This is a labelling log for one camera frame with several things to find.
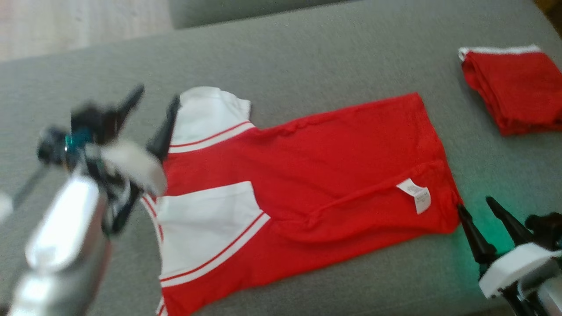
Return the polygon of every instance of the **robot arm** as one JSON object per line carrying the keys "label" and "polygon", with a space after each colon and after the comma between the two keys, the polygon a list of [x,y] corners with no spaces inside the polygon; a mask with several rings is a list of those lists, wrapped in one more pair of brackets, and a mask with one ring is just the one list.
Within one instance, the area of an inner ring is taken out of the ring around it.
{"label": "robot arm", "polygon": [[531,215],[523,226],[494,198],[488,196],[486,202],[515,248],[498,254],[459,205],[464,232],[480,265],[478,284],[485,297],[503,296],[517,316],[562,316],[562,215]]}
{"label": "robot arm", "polygon": [[73,112],[70,133],[51,128],[43,135],[39,159],[71,175],[26,246],[29,271],[16,286],[8,315],[84,315],[107,268],[112,236],[123,230],[140,194],[163,194],[161,164],[179,98],[146,148],[117,139],[143,91],[137,87],[119,109],[87,105]]}

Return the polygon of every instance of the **red stripe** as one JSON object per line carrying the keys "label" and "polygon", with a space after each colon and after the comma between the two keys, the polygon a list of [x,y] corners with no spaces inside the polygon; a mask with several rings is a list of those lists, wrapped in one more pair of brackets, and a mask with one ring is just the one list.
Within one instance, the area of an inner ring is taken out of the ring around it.
{"label": "red stripe", "polygon": [[[152,205],[150,205],[146,196],[143,196],[142,199],[145,201],[146,205],[148,205],[148,208],[150,209],[150,212],[152,213],[152,217],[154,218],[154,221],[156,221],[156,212],[152,208]],[[158,231],[160,232],[160,240],[164,241],[164,231],[162,230],[162,226],[160,226],[160,224],[158,224]]]}
{"label": "red stripe", "polygon": [[228,245],[225,249],[223,249],[221,252],[219,252],[218,255],[214,256],[213,258],[211,258],[211,260],[203,263],[202,265],[198,266],[197,268],[184,272],[182,274],[178,274],[175,276],[171,276],[171,277],[167,277],[165,279],[160,279],[160,282],[164,282],[164,281],[168,281],[170,279],[174,279],[174,278],[178,278],[178,277],[182,277],[182,276],[186,276],[187,274],[191,274],[197,270],[200,270],[201,268],[203,268],[204,266],[206,266],[207,264],[211,263],[213,260],[215,260],[216,258],[218,258],[220,255],[222,255],[226,250],[228,250],[228,248],[232,247],[232,245],[237,242],[242,236],[244,236],[244,234],[250,229],[252,228],[252,226],[257,222],[257,220],[260,219],[260,217],[263,216],[264,213],[261,213],[260,216],[258,216],[255,220],[253,220],[253,222],[240,234],[240,236],[236,237],[236,239],[230,243],[230,245]]}
{"label": "red stripe", "polygon": [[222,135],[222,134],[224,134],[224,133],[226,133],[226,132],[228,132],[228,131],[231,131],[231,130],[235,129],[236,127],[239,127],[239,126],[244,125],[244,124],[247,124],[247,123],[250,123],[250,121],[244,121],[244,122],[242,122],[242,123],[240,123],[240,124],[238,124],[238,125],[235,125],[235,126],[229,128],[229,129],[226,129],[226,130],[224,130],[224,131],[222,131],[222,132],[220,132],[220,133],[216,133],[216,134],[214,134],[213,136],[209,136],[209,137],[204,138],[204,139],[202,139],[202,140],[200,140],[200,141],[197,141],[197,142],[186,143],[186,144],[180,144],[180,145],[170,145],[170,147],[183,147],[183,146],[190,146],[190,145],[199,144],[199,143],[202,143],[202,142],[204,142],[204,141],[208,141],[208,140],[211,139],[211,138],[214,138],[214,137],[217,137],[217,136],[219,136],[219,135]]}

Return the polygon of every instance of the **folded clothing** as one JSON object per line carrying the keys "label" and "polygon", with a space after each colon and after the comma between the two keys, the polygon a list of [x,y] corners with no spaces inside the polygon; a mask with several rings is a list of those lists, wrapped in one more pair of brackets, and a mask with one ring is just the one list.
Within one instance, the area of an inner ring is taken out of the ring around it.
{"label": "folded clothing", "polygon": [[162,257],[159,315],[459,223],[461,199],[418,94],[269,129],[217,88],[180,100],[167,192],[143,198]]}
{"label": "folded clothing", "polygon": [[459,57],[503,136],[562,130],[562,74],[536,45],[463,47]]}

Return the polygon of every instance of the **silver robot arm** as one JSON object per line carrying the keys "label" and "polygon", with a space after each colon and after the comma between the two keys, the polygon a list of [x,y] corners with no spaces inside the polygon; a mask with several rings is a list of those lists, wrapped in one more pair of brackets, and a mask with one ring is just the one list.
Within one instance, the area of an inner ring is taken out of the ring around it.
{"label": "silver robot arm", "polygon": [[10,316],[84,315],[111,256],[102,231],[106,192],[74,173],[25,249],[29,271],[18,283]]}
{"label": "silver robot arm", "polygon": [[85,315],[107,269],[111,238],[123,230],[143,192],[164,193],[162,162],[179,98],[145,148],[117,138],[143,91],[137,87],[119,109],[88,104],[72,114],[70,133],[52,128],[42,135],[39,159],[70,176],[26,245],[28,271],[16,285],[8,315]]}

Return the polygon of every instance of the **folded red garment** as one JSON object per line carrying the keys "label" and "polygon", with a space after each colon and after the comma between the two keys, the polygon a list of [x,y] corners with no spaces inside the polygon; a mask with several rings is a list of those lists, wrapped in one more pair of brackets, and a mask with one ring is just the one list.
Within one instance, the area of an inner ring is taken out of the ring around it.
{"label": "folded red garment", "polygon": [[562,74],[536,45],[463,47],[459,57],[503,136],[562,130]]}

